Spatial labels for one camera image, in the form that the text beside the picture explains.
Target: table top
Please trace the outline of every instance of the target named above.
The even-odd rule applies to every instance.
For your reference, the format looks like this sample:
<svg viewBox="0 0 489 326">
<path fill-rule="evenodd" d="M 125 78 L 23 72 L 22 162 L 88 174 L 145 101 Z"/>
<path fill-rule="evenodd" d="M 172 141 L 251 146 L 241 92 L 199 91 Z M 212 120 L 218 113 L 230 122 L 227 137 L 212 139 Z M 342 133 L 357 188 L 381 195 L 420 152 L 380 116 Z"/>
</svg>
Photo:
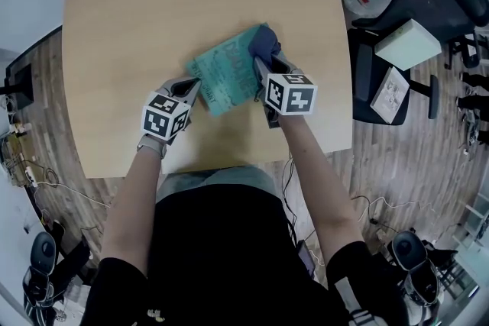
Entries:
<svg viewBox="0 0 489 326">
<path fill-rule="evenodd" d="M 141 137 L 149 91 L 185 64 L 259 23 L 318 85 L 307 116 L 325 152 L 351 147 L 351 73 L 341 0 L 66 0 L 63 77 L 70 123 L 87 178 L 125 176 Z M 164 159 L 165 173 L 288 157 L 261 103 L 219 117 L 198 100 L 192 124 Z"/>
</svg>

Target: person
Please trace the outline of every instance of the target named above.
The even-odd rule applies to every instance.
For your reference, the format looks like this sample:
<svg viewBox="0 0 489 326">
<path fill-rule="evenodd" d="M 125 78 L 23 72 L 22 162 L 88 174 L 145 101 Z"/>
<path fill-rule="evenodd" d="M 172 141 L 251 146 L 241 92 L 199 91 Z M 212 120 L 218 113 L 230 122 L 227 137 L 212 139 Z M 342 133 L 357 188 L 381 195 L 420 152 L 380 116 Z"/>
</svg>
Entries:
<svg viewBox="0 0 489 326">
<path fill-rule="evenodd" d="M 160 151 L 145 146 L 108 211 L 82 325 L 408 324 L 402 296 L 377 267 L 306 120 L 284 116 L 279 123 L 329 290 L 299 258 L 267 174 L 253 166 L 175 174 L 157 192 Z M 151 140 L 163 149 L 164 141 Z"/>
<path fill-rule="evenodd" d="M 472 87 L 482 87 L 489 91 L 489 77 L 482 75 L 469 75 L 460 73 L 460 80 Z M 457 98 L 457 106 L 460 109 L 479 110 L 479 118 L 482 121 L 489 121 L 489 96 L 485 95 L 468 95 L 464 98 Z M 479 131 L 477 141 L 480 144 L 489 144 L 489 131 Z"/>
<path fill-rule="evenodd" d="M 480 86 L 489 91 L 489 77 L 460 73 L 460 80 L 472 87 Z M 464 98 L 457 98 L 457 106 L 460 109 L 478 109 L 480 111 L 487 112 L 489 110 L 489 96 L 473 94 Z"/>
</svg>

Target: white box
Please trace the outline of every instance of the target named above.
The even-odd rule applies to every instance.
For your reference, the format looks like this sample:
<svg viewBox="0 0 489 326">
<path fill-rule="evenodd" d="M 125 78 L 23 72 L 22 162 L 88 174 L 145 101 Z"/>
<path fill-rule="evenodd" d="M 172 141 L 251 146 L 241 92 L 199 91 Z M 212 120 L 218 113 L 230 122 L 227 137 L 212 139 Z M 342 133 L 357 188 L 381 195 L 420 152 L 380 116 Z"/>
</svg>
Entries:
<svg viewBox="0 0 489 326">
<path fill-rule="evenodd" d="M 413 19 L 375 45 L 375 54 L 405 71 L 442 52 L 429 31 Z"/>
<path fill-rule="evenodd" d="M 281 115 L 310 115 L 318 86 L 308 75 L 270 73 L 265 102 Z"/>
<path fill-rule="evenodd" d="M 392 124 L 409 89 L 410 84 L 396 67 L 391 67 L 385 74 L 370 106 L 385 122 Z"/>
<path fill-rule="evenodd" d="M 141 130 L 163 140 L 172 139 L 185 128 L 192 106 L 153 91 L 147 97 Z"/>
</svg>

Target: black chair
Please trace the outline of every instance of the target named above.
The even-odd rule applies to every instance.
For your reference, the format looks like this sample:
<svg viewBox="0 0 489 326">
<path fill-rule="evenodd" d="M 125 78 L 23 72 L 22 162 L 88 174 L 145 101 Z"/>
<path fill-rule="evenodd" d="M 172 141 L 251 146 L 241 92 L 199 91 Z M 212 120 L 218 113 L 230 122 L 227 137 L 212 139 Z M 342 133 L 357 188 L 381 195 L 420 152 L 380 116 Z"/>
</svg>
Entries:
<svg viewBox="0 0 489 326">
<path fill-rule="evenodd" d="M 30 105 L 34 101 L 34 93 L 32 90 L 32 66 L 28 64 L 14 75 L 14 85 L 10 85 L 9 78 L 5 78 L 4 87 L 0 87 L 0 95 L 13 95 L 17 110 L 21 110 Z"/>
<path fill-rule="evenodd" d="M 376 18 L 352 22 L 348 31 L 353 85 L 353 118 L 374 124 L 387 124 L 371 107 L 373 97 L 392 64 L 374 55 L 374 46 L 397 28 L 414 19 L 441 43 L 454 43 L 474 31 L 475 25 L 489 23 L 489 0 L 392 0 Z M 439 84 L 431 76 L 430 86 L 410 80 L 410 70 L 401 72 L 412 90 L 429 97 L 429 118 L 436 118 Z M 404 123 L 409 92 L 392 125 Z"/>
</svg>

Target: wire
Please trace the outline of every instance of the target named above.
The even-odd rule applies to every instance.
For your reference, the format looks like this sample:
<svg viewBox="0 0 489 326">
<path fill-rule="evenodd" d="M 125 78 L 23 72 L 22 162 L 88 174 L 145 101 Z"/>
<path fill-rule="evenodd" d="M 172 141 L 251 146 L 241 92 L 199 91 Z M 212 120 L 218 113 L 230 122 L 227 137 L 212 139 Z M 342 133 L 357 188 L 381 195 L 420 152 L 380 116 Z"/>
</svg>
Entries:
<svg viewBox="0 0 489 326">
<path fill-rule="evenodd" d="M 285 174 L 285 170 L 287 168 L 287 164 L 290 163 L 290 166 L 289 166 L 289 178 L 285 184 L 285 186 L 283 186 L 283 177 L 284 177 L 284 174 Z M 285 202 L 285 206 L 287 207 L 287 209 L 289 210 L 289 212 L 292 214 L 293 216 L 293 220 L 292 220 L 292 226 L 296 226 L 296 222 L 297 222 L 297 215 L 293 212 L 293 210 L 290 208 L 289 206 L 289 202 L 287 201 L 287 186 L 290 184 L 290 181 L 292 180 L 292 176 L 293 176 L 293 170 L 295 168 L 295 163 L 293 161 L 292 158 L 290 158 L 286 163 L 285 163 L 285 166 L 283 167 L 283 172 L 282 172 L 282 196 L 283 196 L 283 201 Z"/>
<path fill-rule="evenodd" d="M 421 202 L 419 202 L 419 201 L 408 201 L 408 202 L 404 202 L 403 204 L 400 204 L 400 205 L 391 205 L 391 204 L 389 204 L 389 203 L 387 202 L 387 200 L 385 199 L 385 197 L 379 197 L 378 199 L 375 199 L 374 201 L 372 201 L 372 202 L 370 202 L 370 203 L 368 204 L 368 206 L 367 206 L 367 207 L 364 209 L 364 211 L 362 212 L 362 214 L 361 214 L 360 218 L 358 219 L 358 221 L 360 221 L 360 220 L 361 220 L 361 219 L 364 217 L 365 212 L 366 212 L 367 210 L 369 210 L 369 208 L 370 208 L 370 206 L 371 206 L 372 204 L 374 204 L 375 202 L 380 201 L 380 200 L 384 201 L 385 205 L 387 205 L 389 208 L 400 208 L 400 207 L 403 207 L 403 206 L 406 206 L 406 205 L 409 205 L 409 204 L 418 204 L 418 205 L 419 205 L 419 209 L 423 209 L 423 208 L 425 208 L 427 205 L 431 205 L 431 202 L 429 202 L 428 204 L 425 204 L 424 206 L 422 206 Z M 430 208 L 430 210 L 431 210 L 432 212 L 434 212 L 434 213 L 437 215 L 436 211 L 435 211 L 433 208 Z"/>
<path fill-rule="evenodd" d="M 320 266 L 324 266 L 324 263 L 321 263 L 321 261 L 319 260 L 319 258 L 314 254 L 314 252 L 312 250 L 309 250 L 309 252 L 313 255 L 314 258 L 316 258 L 316 261 L 318 261 L 318 264 Z"/>
<path fill-rule="evenodd" d="M 10 95 L 3 95 L 0 98 L 0 107 L 4 108 L 8 114 L 8 123 L 11 124 L 12 120 L 15 116 L 15 109 L 17 108 L 17 104 L 15 100 Z"/>
<path fill-rule="evenodd" d="M 372 223 L 373 225 L 381 225 L 382 227 L 389 228 L 392 231 L 395 231 L 399 234 L 399 231 L 396 230 L 395 228 L 389 227 L 388 225 L 385 225 L 384 223 L 380 223 L 379 221 L 376 221 L 376 223 Z"/>
<path fill-rule="evenodd" d="M 99 232 L 99 234 L 101 234 L 101 235 L 104 234 L 103 232 L 100 231 L 100 229 L 96 225 L 94 225 L 93 227 L 81 227 L 79 230 L 82 231 L 82 234 L 83 234 L 84 231 L 91 231 L 94 229 L 96 229 Z"/>
<path fill-rule="evenodd" d="M 78 190 L 72 189 L 68 185 L 65 185 L 64 183 L 60 183 L 60 178 L 58 177 L 58 175 L 56 174 L 56 172 L 53 169 L 51 169 L 50 167 L 47 167 L 46 168 L 46 167 L 40 165 L 39 163 L 33 162 L 32 160 L 21 160 L 20 162 L 16 163 L 12 167 L 15 167 L 18 164 L 26 163 L 26 162 L 27 163 L 30 163 L 30 164 L 33 164 L 33 165 L 35 165 L 37 167 L 40 167 L 43 170 L 42 176 L 44 177 L 45 181 L 38 182 L 37 184 L 49 185 L 51 188 L 57 188 L 58 186 L 62 186 L 64 188 L 67 188 L 67 189 L 71 190 L 72 192 L 75 192 L 78 195 L 81 195 L 82 197 L 85 197 L 87 200 L 90 200 L 91 202 L 95 202 L 96 204 L 103 205 L 106 208 L 110 208 L 109 205 L 104 204 L 103 202 L 99 202 L 99 201 L 97 201 L 95 199 L 92 199 L 89 196 L 87 196 L 86 194 L 81 193 Z M 36 203 L 36 199 L 35 199 L 36 192 L 37 192 L 37 190 L 34 192 L 34 203 L 39 208 L 39 206 Z"/>
<path fill-rule="evenodd" d="M 370 199 L 365 196 L 365 195 L 357 195 L 356 197 L 352 198 L 351 200 L 356 200 L 356 199 L 366 199 L 367 202 L 368 202 L 368 207 L 367 207 L 367 215 L 368 215 L 368 220 L 371 224 L 373 225 L 381 225 L 382 227 L 385 227 L 385 228 L 389 228 L 390 230 L 392 231 L 396 231 L 397 233 L 399 233 L 398 230 L 396 230 L 395 228 L 392 228 L 392 227 L 389 227 L 388 225 L 384 224 L 384 223 L 380 223 L 377 219 L 373 219 L 370 215 L 370 206 L 371 206 L 371 202 L 370 202 Z"/>
<path fill-rule="evenodd" d="M 309 238 L 310 238 L 310 237 L 311 237 L 311 236 L 312 236 L 312 235 L 313 235 L 315 232 L 316 232 L 316 229 L 314 228 L 314 229 L 313 229 L 313 232 L 311 232 L 311 233 L 310 233 L 310 234 L 307 236 L 307 238 L 306 238 L 306 239 L 304 239 L 304 242 L 307 242 L 307 241 L 308 241 L 308 239 L 309 239 Z"/>
<path fill-rule="evenodd" d="M 365 195 L 357 195 L 356 197 L 352 198 L 351 200 L 353 201 L 353 200 L 356 200 L 356 199 L 366 199 L 367 200 L 367 202 L 368 202 L 368 207 L 367 207 L 367 210 L 368 210 L 368 218 L 370 219 L 370 205 L 371 205 L 370 199 L 367 196 L 365 196 Z"/>
<path fill-rule="evenodd" d="M 289 163 L 290 163 L 289 178 L 288 178 L 288 180 L 284 186 L 283 185 L 283 178 L 285 177 L 285 171 L 287 168 L 287 164 L 289 164 Z M 297 247 L 297 236 L 296 236 L 296 231 L 295 231 L 295 226 L 296 226 L 296 222 L 297 222 L 297 215 L 293 212 L 292 208 L 289 206 L 289 202 L 287 201 L 287 186 L 290 184 L 290 181 L 292 180 L 294 167 L 295 167 L 295 163 L 293 161 L 292 154 L 289 151 L 289 160 L 286 161 L 285 165 L 283 166 L 283 172 L 282 172 L 282 196 L 283 196 L 283 202 L 285 203 L 285 206 L 287 207 L 287 209 L 289 210 L 289 212 L 293 216 L 292 217 L 292 223 L 289 221 L 288 218 L 287 218 L 287 223 L 289 225 L 289 234 L 293 238 L 293 242 L 295 243 L 295 245 Z"/>
<path fill-rule="evenodd" d="M 34 204 L 37 206 L 37 209 L 40 210 L 40 222 L 43 224 L 44 213 L 46 213 L 49 217 L 51 217 L 51 213 L 49 213 L 49 211 L 47 209 L 41 208 L 39 206 L 39 204 L 37 203 L 37 200 L 36 200 L 37 190 L 39 190 L 39 188 L 36 188 L 36 190 L 34 191 L 34 194 L 32 195 L 32 198 L 34 199 Z"/>
<path fill-rule="evenodd" d="M 64 188 L 67 188 L 67 189 L 71 190 L 72 192 L 76 193 L 77 195 L 81 195 L 82 197 L 85 197 L 85 199 L 87 199 L 87 200 L 89 200 L 89 201 L 91 201 L 91 202 L 95 202 L 96 204 L 103 205 L 103 206 L 105 206 L 106 208 L 110 208 L 110 206 L 109 206 L 109 205 L 104 204 L 103 202 L 99 202 L 99 201 L 97 201 L 97 200 L 91 199 L 91 198 L 90 198 L 89 196 L 87 196 L 86 194 L 81 193 L 81 192 L 79 192 L 78 190 L 72 189 L 72 188 L 70 188 L 68 185 L 65 185 L 64 183 L 60 183 L 60 182 L 58 182 L 58 183 L 50 183 L 50 182 L 38 182 L 37 184 L 39 184 L 39 185 L 41 185 L 41 184 L 48 185 L 48 186 L 50 186 L 51 188 L 56 188 L 56 187 L 58 187 L 58 186 L 62 186 L 62 187 L 64 187 Z"/>
</svg>

